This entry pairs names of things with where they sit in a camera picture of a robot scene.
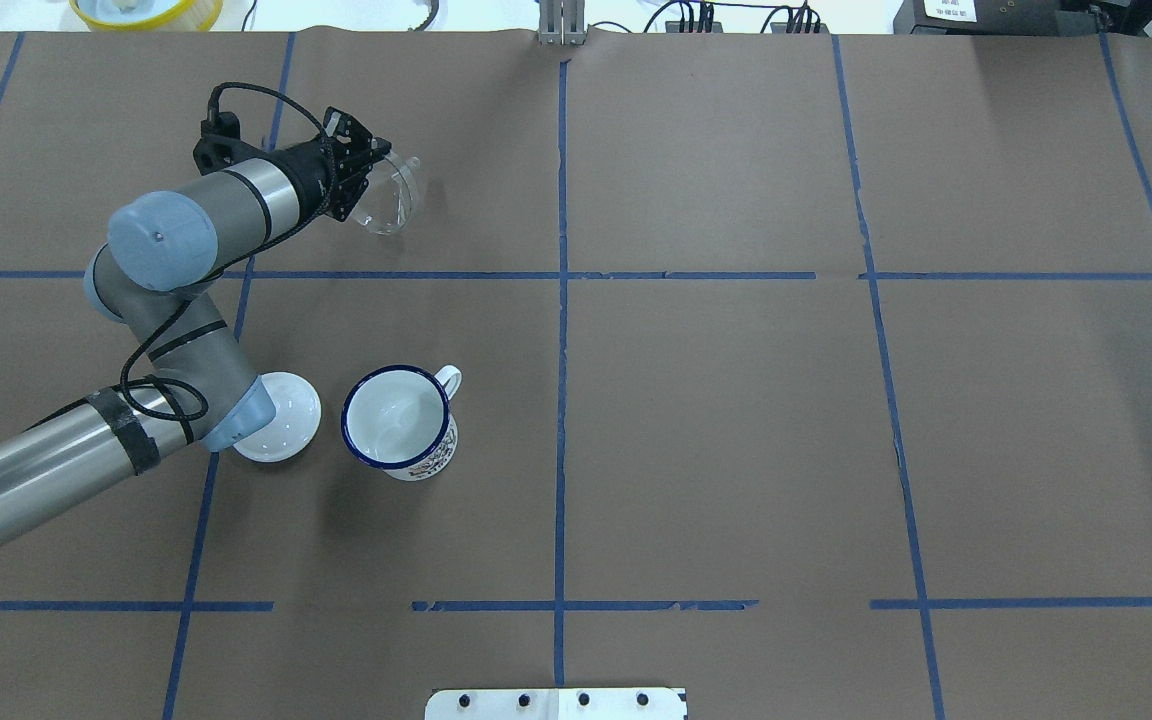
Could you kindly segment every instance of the robotic arm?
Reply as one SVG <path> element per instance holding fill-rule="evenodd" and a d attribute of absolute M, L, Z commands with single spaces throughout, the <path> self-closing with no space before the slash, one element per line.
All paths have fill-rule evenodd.
<path fill-rule="evenodd" d="M 248 145 L 237 115 L 220 111 L 227 88 L 278 97 L 319 132 L 282 150 Z M 207 288 L 319 215 L 347 219 L 372 165 L 391 150 L 340 109 L 326 109 L 319 123 L 287 97 L 247 83 L 212 91 L 200 135 L 200 179 L 143 195 L 109 219 L 83 288 L 141 347 L 118 386 L 0 445 L 0 546 L 195 439 L 219 452 L 273 420 L 273 401 Z M 128 381 L 141 355 L 156 373 Z"/>

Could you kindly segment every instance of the black tape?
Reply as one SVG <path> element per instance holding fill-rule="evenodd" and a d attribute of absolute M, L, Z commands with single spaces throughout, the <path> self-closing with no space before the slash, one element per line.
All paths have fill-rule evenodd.
<path fill-rule="evenodd" d="M 136 414 L 112 388 L 104 388 L 91 393 L 86 397 L 88 404 L 93 407 L 105 424 L 113 430 L 127 458 L 132 462 L 132 472 L 141 475 L 146 470 L 154 469 L 162 458 L 159 455 L 159 444 L 154 442 L 141 426 L 141 420 L 136 419 Z"/>
<path fill-rule="evenodd" d="M 247 184 L 247 190 L 252 191 L 252 196 L 256 196 L 256 202 L 260 203 L 260 212 L 265 214 L 265 240 L 260 241 L 260 245 L 265 245 L 266 242 L 270 242 L 270 234 L 273 234 L 274 232 L 274 218 L 270 214 L 270 203 L 265 202 L 265 196 L 262 195 L 260 188 L 256 187 L 250 179 L 244 179 L 242 174 L 233 170 L 220 172 L 227 174 L 227 176 L 241 179 L 243 184 Z"/>
<path fill-rule="evenodd" d="M 182 344 L 191 343 L 192 341 L 198 340 L 198 338 L 205 336 L 205 334 L 214 333 L 217 331 L 223 331 L 225 328 L 228 327 L 229 325 L 225 324 L 223 320 L 215 320 L 215 323 L 207 323 L 206 325 L 202 325 L 200 328 L 195 328 L 192 331 L 184 333 L 183 336 L 175 338 L 175 340 L 173 340 L 172 342 L 164 342 L 162 344 L 156 347 L 152 353 L 146 355 L 146 357 L 150 359 L 150 363 L 157 363 L 159 361 L 159 357 L 162 357 L 164 355 L 172 353 L 173 350 L 175 350 L 175 348 L 179 348 Z"/>

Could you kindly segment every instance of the yellow container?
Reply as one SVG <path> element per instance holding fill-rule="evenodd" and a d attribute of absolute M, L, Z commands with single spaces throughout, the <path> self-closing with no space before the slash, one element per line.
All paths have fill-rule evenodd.
<path fill-rule="evenodd" d="M 223 0 L 152 0 L 151 13 L 101 13 L 101 0 L 69 0 L 70 8 L 93 31 L 129 31 L 129 29 L 161 29 L 161 31 L 207 31 L 215 24 Z"/>

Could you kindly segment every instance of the blue mug rim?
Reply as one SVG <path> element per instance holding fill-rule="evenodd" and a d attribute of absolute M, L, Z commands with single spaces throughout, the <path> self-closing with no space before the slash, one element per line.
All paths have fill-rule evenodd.
<path fill-rule="evenodd" d="M 425 379 L 429 379 L 429 381 L 432 382 L 435 388 L 438 388 L 438 396 L 441 397 L 444 401 L 444 426 L 439 429 L 438 434 L 434 435 L 434 442 L 431 442 L 430 446 L 426 447 L 425 450 L 420 453 L 420 455 L 417 455 L 411 460 L 403 460 L 402 462 L 381 462 L 380 460 L 376 460 L 376 457 L 367 456 L 365 452 L 358 450 L 358 446 L 356 446 L 353 442 L 353 439 L 349 437 L 349 425 L 347 423 L 347 419 L 349 416 L 349 406 L 353 403 L 353 396 L 357 395 L 362 386 L 364 386 L 364 384 L 370 381 L 370 379 L 372 378 L 382 376 L 385 373 L 394 373 L 394 372 L 416 373 L 417 376 L 422 376 Z M 447 435 L 447 427 L 448 424 L 450 424 L 450 420 L 452 420 L 452 409 L 450 409 L 450 401 L 447 397 L 447 391 L 444 389 L 444 384 L 439 382 L 438 378 L 434 378 L 434 376 L 432 376 L 429 372 L 429 370 L 425 370 L 424 367 L 417 367 L 416 365 L 385 365 L 384 367 L 372 370 L 371 373 L 366 373 L 364 378 L 361 379 L 361 381 L 358 381 L 357 384 L 355 384 L 355 386 L 353 386 L 353 389 L 349 391 L 349 395 L 344 397 L 344 406 L 340 407 L 340 437 L 344 439 L 344 444 L 349 448 L 349 452 L 351 452 L 353 455 L 357 457 L 357 460 L 366 462 L 367 465 L 371 465 L 372 468 L 380 468 L 381 470 L 402 470 L 403 468 L 411 468 L 411 465 L 416 465 L 417 462 L 420 462 L 422 460 L 429 457 L 431 452 L 434 452 L 434 448 L 438 447 L 438 444 L 442 442 L 444 437 Z"/>

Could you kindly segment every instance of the white label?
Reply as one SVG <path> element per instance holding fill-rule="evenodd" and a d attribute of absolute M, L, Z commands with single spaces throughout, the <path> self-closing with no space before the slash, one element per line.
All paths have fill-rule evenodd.
<path fill-rule="evenodd" d="M 923 0 L 930 18 L 975 23 L 975 0 Z"/>

